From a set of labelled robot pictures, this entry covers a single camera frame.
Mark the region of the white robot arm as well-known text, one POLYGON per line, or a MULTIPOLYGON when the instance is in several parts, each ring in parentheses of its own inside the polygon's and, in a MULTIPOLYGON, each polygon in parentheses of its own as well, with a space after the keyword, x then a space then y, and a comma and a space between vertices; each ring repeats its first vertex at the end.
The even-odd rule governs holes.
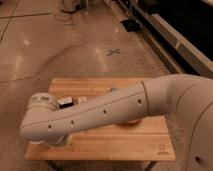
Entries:
POLYGON ((37 93, 28 102, 20 135, 57 144, 70 133, 171 114, 184 126, 182 171, 213 171, 213 79, 203 76, 150 78, 64 109, 53 95, 37 93))

